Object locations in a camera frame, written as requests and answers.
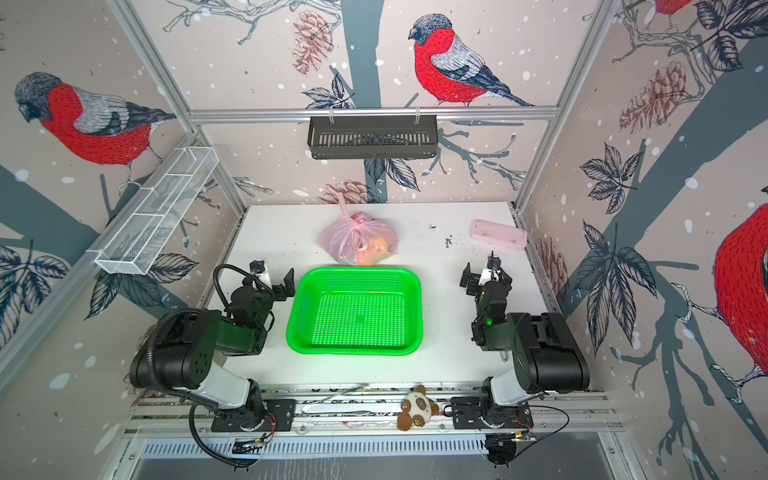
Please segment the green plastic basket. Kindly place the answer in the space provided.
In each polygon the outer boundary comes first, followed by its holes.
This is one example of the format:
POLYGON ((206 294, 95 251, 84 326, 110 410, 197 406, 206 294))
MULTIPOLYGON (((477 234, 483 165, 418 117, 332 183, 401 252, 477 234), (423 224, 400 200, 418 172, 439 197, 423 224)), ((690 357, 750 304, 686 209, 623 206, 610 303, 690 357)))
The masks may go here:
POLYGON ((403 268, 309 271, 286 328, 288 346, 304 355, 406 356, 423 335, 421 281, 403 268))

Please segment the pink plastic bag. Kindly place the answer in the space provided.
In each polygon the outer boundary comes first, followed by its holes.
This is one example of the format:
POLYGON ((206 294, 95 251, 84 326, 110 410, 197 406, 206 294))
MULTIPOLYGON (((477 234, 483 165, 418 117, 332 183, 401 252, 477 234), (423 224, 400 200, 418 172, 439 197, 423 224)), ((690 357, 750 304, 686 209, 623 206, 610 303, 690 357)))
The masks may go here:
POLYGON ((340 264, 355 267, 357 253, 362 250, 369 240, 383 237, 389 244, 391 257, 397 253, 398 239, 392 227, 378 221, 363 212, 350 214, 343 197, 339 198, 341 217, 326 226, 317 237, 317 244, 340 264))

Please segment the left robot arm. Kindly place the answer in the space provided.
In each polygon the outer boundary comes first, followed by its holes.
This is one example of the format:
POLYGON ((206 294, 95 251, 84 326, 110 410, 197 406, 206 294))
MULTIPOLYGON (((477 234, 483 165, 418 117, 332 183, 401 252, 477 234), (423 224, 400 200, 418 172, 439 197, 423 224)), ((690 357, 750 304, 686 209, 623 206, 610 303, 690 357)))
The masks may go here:
POLYGON ((246 270, 220 264, 213 286, 219 309, 187 308, 158 321, 131 363, 131 385, 206 408, 216 433, 290 431, 295 401, 264 399, 255 380, 227 370, 215 357, 262 353, 274 327, 274 304, 296 294, 295 272, 274 284, 263 260, 246 270))

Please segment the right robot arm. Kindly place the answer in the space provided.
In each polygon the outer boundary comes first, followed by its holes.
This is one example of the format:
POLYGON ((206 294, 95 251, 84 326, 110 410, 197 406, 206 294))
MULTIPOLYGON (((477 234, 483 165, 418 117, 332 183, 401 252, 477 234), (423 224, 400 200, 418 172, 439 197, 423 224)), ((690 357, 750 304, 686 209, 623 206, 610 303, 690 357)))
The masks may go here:
POLYGON ((561 314, 509 312, 512 278, 498 265, 480 273, 466 266, 459 285, 475 300, 471 340, 485 352, 499 353, 509 369, 486 378, 477 396, 451 400, 456 429, 529 430, 532 399, 588 389, 587 363, 561 314))

